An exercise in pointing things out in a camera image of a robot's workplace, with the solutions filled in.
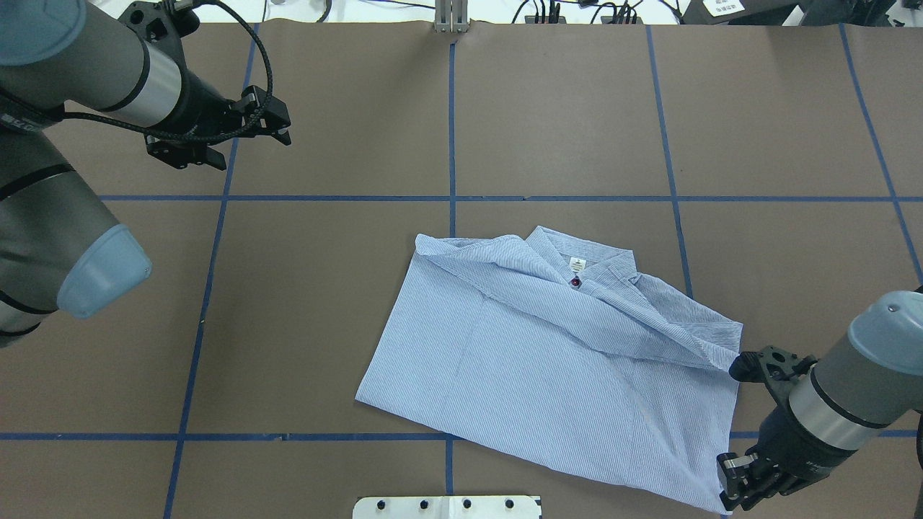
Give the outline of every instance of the white plate with holes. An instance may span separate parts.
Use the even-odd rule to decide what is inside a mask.
[[[353,519],[541,519],[538,496],[362,498]]]

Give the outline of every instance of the light blue shirt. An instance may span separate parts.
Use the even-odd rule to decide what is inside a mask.
[[[726,513],[714,457],[741,329],[638,272],[630,250],[544,227],[525,240],[419,235],[356,400]]]

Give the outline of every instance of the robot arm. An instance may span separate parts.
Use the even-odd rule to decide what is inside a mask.
[[[180,39],[202,1],[135,2],[119,20],[85,0],[0,0],[0,346],[58,308],[87,318],[150,275],[130,231],[45,138],[64,118],[145,135],[148,153],[176,168],[224,169],[210,146],[269,135],[288,145],[285,104],[267,90],[221,96],[186,67]],[[108,115],[66,113],[74,101]]]
[[[717,457],[725,508],[749,510],[826,478],[905,412],[923,408],[923,294],[886,294],[821,361],[769,346],[742,354],[729,372],[765,383],[777,403],[745,455]]]

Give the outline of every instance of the shirt collar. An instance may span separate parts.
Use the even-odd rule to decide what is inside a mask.
[[[541,225],[535,227],[525,242],[565,280],[575,276],[565,256],[587,261],[587,267],[576,274],[584,280],[605,284],[607,281],[630,279],[638,275],[634,254],[624,248],[582,240]]]

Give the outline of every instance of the clothing tag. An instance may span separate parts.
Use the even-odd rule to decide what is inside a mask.
[[[574,271],[575,274],[579,274],[583,268],[586,267],[586,259],[581,258],[571,258],[570,259],[570,269]]]
[[[722,17],[731,13],[738,13],[744,10],[740,0],[702,0],[708,12],[713,17]]]

